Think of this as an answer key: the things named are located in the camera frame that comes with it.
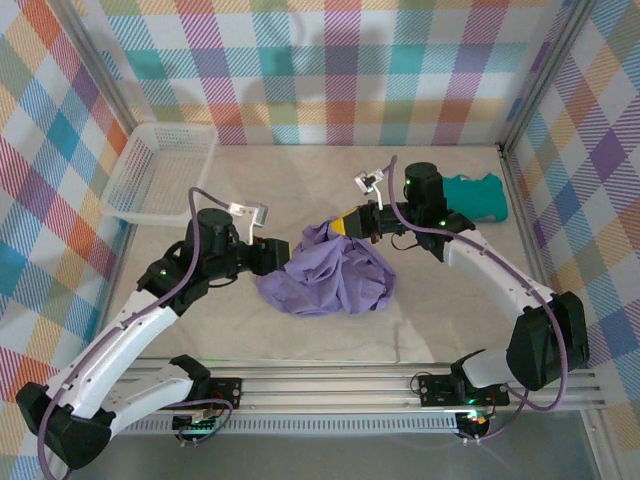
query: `white table surface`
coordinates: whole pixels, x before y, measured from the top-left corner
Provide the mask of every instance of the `white table surface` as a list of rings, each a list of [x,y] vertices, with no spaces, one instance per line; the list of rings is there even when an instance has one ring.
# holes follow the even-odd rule
[[[295,245],[309,224],[366,203],[353,177],[386,166],[393,153],[399,156],[399,192],[405,166],[419,161],[436,164],[444,176],[503,176],[493,147],[219,147],[206,190],[225,201],[268,205],[267,225],[258,234]],[[502,224],[478,226],[491,245],[528,271],[512,214]],[[111,312],[123,305],[147,266],[184,233],[180,228],[138,226],[114,288]],[[412,242],[410,235],[398,239],[401,245]],[[388,238],[377,248],[398,275],[395,298],[382,312],[297,318],[266,304],[255,277],[245,273],[233,286],[210,291],[196,302],[141,357],[186,353],[208,360],[451,362],[508,341],[511,321],[462,272],[418,248],[395,251]]]

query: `clear plastic basket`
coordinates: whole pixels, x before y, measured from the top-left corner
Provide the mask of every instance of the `clear plastic basket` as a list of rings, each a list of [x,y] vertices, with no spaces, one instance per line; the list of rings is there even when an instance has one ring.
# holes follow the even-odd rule
[[[138,125],[102,193],[102,213],[131,223],[185,226],[191,218],[188,190],[204,187],[216,143],[216,129],[207,125]]]

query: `teal object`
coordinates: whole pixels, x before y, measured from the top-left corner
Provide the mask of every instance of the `teal object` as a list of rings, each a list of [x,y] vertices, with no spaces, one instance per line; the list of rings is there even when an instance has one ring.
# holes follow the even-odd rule
[[[504,222],[509,216],[502,180],[492,173],[480,180],[466,175],[443,179],[450,209],[474,222]]]

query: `plaid wall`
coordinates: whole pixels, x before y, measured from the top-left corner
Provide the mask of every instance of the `plaid wall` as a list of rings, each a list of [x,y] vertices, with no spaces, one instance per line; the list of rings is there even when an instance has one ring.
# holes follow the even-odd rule
[[[640,0],[600,0],[516,154],[546,268],[585,303],[591,365],[640,478]]]
[[[365,145],[497,141],[562,3],[75,1],[140,120],[214,123],[227,144]]]
[[[93,335],[123,225],[98,199],[126,137],[44,0],[0,16],[0,479],[33,478],[15,395]]]

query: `crumpled cloth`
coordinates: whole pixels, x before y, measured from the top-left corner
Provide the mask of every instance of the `crumpled cloth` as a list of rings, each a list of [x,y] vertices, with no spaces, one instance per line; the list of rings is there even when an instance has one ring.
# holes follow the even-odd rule
[[[396,284],[391,266],[367,241],[331,230],[332,220],[302,232],[284,271],[257,278],[270,305],[301,317],[361,315],[389,305]]]

